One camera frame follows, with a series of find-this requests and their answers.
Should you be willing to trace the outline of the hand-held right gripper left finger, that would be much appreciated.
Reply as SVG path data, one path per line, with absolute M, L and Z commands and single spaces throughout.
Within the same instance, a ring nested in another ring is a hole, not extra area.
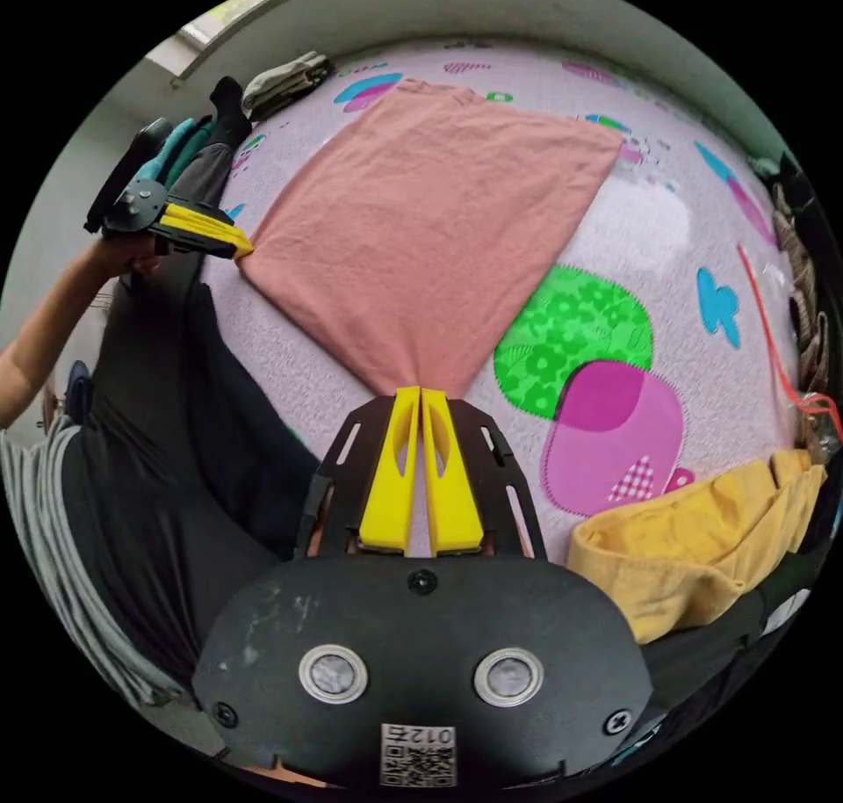
M 358 529 L 364 550 L 407 550 L 410 543 L 421 389 L 401 387 L 391 400 L 371 489 Z

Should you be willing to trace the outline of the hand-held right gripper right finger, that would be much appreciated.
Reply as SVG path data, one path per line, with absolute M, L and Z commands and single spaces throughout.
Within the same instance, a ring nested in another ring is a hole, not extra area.
M 478 551 L 484 531 L 444 392 L 421 390 L 424 476 L 433 551 Z

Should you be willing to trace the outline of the person's left hand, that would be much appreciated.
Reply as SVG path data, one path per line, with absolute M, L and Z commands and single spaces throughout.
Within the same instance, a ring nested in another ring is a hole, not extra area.
M 93 256 L 104 279 L 133 272 L 149 274 L 161 262 L 155 245 L 151 234 L 112 235 L 95 242 Z

